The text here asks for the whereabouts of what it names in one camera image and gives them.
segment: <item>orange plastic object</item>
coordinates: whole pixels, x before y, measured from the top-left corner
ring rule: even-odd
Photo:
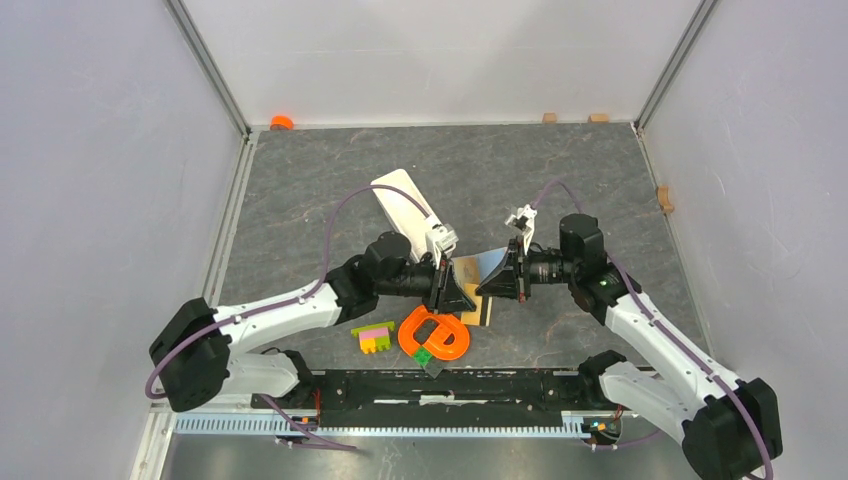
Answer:
[[[271,119],[271,130],[291,130],[294,128],[294,122],[289,117],[277,115]]]
[[[412,356],[421,348],[421,344],[415,340],[415,332],[427,320],[433,320],[439,324],[424,342],[424,348],[427,351],[439,360],[445,361],[456,360],[465,355],[471,345],[468,327],[453,315],[436,315],[428,312],[423,305],[413,310],[398,328],[398,343],[407,355]],[[445,344],[451,335],[453,335],[453,343]]]

